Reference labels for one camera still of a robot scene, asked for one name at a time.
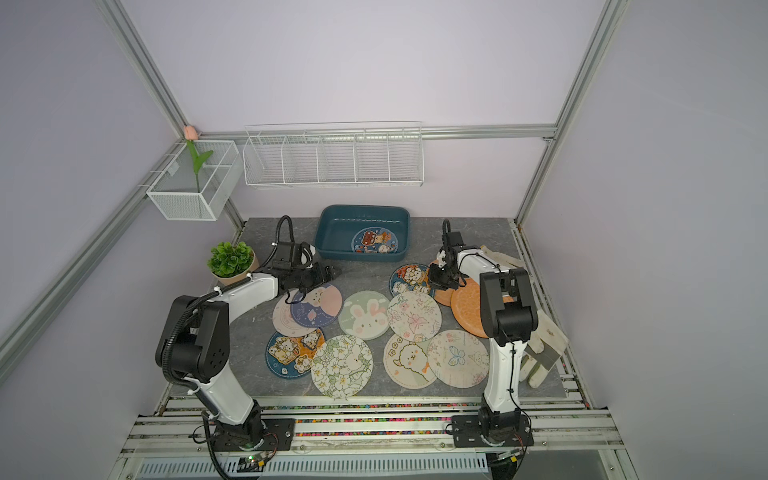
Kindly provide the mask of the blue bunny bear coaster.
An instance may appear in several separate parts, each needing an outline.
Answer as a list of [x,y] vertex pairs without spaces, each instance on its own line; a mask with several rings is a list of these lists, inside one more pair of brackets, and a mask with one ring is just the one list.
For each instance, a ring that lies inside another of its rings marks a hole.
[[410,263],[399,266],[391,274],[388,287],[392,296],[406,291],[434,296],[434,289],[428,280],[428,266],[425,264]]

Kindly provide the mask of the purple bunny coaster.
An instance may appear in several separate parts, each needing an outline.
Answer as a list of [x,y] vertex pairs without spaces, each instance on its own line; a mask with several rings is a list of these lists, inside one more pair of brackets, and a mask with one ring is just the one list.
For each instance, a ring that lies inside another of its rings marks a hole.
[[306,328],[320,328],[334,322],[343,307],[341,291],[334,285],[318,287],[290,307],[293,320]]

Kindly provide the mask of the pink floral sketch coaster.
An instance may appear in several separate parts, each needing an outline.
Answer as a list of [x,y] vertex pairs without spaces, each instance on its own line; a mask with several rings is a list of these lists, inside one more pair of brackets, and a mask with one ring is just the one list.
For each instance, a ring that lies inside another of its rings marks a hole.
[[409,342],[435,337],[442,327],[439,304],[429,295],[406,291],[396,295],[386,310],[392,331]]

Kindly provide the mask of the teal plastic storage box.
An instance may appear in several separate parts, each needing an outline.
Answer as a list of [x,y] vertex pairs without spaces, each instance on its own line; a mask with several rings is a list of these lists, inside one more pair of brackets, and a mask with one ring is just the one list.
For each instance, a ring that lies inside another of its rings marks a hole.
[[324,259],[398,262],[409,248],[410,220],[402,207],[331,205],[320,216],[314,246]]

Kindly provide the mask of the blue bear picnic coaster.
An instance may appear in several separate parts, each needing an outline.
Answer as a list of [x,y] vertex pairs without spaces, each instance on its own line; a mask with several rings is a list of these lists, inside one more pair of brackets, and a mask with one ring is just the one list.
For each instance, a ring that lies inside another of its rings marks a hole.
[[393,254],[399,249],[398,237],[389,229],[372,226],[358,231],[352,238],[351,250],[362,254]]

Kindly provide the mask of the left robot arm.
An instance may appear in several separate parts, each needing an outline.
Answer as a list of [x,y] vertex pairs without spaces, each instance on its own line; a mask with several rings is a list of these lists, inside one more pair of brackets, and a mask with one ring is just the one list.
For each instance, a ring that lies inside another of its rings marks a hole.
[[207,421],[240,436],[265,430],[261,407],[245,392],[230,361],[230,324],[253,308],[291,292],[308,295],[341,271],[321,262],[315,248],[297,242],[293,220],[282,216],[264,264],[245,278],[209,293],[176,298],[155,353],[167,382],[182,386],[208,409]]

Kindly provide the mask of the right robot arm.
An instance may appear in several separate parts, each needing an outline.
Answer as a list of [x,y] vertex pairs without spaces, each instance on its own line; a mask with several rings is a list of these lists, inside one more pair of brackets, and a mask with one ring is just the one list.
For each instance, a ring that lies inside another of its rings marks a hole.
[[445,219],[442,247],[427,275],[436,290],[459,289],[468,279],[478,284],[481,325],[490,339],[489,379],[478,412],[480,431],[485,437],[524,431],[518,385],[524,350],[539,325],[528,271],[503,267],[481,249],[468,246]]

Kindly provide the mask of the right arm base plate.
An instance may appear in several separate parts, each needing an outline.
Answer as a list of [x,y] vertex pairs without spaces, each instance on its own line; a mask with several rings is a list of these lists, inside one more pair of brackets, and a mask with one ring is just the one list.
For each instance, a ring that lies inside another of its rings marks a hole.
[[530,419],[521,412],[492,414],[490,417],[455,415],[445,431],[458,448],[531,447],[534,445]]

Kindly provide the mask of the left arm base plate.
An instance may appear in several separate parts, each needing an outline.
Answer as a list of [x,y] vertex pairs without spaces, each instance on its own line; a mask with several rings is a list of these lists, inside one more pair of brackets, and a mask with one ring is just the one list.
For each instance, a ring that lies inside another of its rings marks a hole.
[[211,434],[215,452],[288,451],[294,439],[294,418],[258,418],[243,425],[216,421]]

